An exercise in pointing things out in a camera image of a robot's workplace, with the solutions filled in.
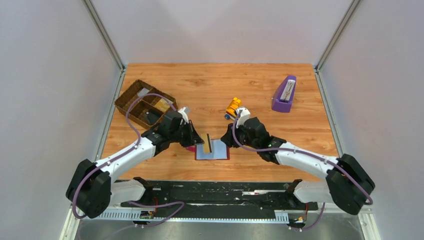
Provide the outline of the red leather card holder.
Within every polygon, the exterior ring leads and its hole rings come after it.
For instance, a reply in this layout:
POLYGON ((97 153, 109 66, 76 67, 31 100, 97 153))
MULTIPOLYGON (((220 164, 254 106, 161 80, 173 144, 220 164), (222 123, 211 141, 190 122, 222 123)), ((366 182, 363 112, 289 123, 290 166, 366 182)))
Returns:
POLYGON ((229 160, 230 150, 220 139, 210 141, 211 152, 204 152, 203 145, 189 146, 186 150, 194 153, 194 159, 197 161, 207 160, 229 160))

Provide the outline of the black VIP card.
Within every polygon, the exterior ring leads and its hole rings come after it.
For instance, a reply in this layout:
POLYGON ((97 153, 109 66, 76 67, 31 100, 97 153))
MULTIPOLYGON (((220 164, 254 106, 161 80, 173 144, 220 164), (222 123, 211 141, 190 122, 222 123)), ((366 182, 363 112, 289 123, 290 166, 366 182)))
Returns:
POLYGON ((149 126, 153 126, 160 122, 162 119, 162 116, 164 115, 161 111, 153 111, 149 110, 146 113, 144 113, 144 117, 146 119, 146 122, 149 126))

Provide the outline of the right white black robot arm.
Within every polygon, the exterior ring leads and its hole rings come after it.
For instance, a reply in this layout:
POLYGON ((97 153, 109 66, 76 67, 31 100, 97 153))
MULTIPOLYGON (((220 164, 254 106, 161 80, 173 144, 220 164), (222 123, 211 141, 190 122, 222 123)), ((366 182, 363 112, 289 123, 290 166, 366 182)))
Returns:
POLYGON ((257 153, 263 160, 307 172, 321 181, 316 186, 301 180, 293 195, 303 203, 332 201, 344 212, 357 215, 363 206, 371 206, 376 185, 356 158, 344 153, 328 156, 299 148, 283 138, 269 134, 254 117, 243 124, 230 123, 221 141, 229 148, 243 148, 257 153))

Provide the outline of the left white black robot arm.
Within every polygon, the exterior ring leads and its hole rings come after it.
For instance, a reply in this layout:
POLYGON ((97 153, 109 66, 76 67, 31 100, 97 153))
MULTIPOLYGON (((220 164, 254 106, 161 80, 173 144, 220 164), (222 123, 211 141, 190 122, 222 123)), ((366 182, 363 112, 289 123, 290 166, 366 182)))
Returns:
POLYGON ((170 144, 183 148, 203 144, 192 121, 188 107, 167 112, 137 140, 113 155, 92 162, 82 160, 76 167, 65 196, 78 219, 101 215, 109 206, 140 200, 147 187, 140 177, 118 182, 117 179, 139 163, 167 150, 170 144))

